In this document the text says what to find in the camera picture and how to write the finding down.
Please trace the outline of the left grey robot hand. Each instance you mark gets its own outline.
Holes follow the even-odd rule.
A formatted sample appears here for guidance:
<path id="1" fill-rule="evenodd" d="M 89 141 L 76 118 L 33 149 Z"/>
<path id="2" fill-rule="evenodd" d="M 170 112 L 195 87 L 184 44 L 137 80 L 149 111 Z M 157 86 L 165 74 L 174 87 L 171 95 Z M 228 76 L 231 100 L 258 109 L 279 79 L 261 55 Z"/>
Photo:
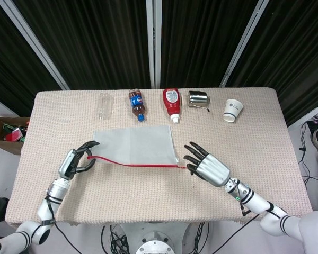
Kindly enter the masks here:
<path id="1" fill-rule="evenodd" d="M 70 150 L 58 171 L 60 177 L 66 180 L 72 180 L 77 173 L 82 173 L 90 170 L 94 166 L 96 159 L 91 159 L 90 162 L 84 167 L 78 166 L 79 161 L 84 154 L 92 156 L 91 148 L 99 144 L 100 143 L 96 141 L 89 141 L 84 143 L 78 149 Z"/>

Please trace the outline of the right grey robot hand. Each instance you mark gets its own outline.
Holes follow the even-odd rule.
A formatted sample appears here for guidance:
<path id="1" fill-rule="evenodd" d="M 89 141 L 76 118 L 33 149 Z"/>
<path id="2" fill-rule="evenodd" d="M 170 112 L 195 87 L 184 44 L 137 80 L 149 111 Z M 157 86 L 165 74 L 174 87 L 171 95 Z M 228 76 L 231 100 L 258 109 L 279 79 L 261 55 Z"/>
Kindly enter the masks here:
<path id="1" fill-rule="evenodd" d="M 186 168 L 191 175 L 196 175 L 215 187 L 225 186 L 230 179 L 230 170 L 211 153 L 194 142 L 184 147 L 193 156 L 185 155 L 184 160 L 189 161 Z"/>

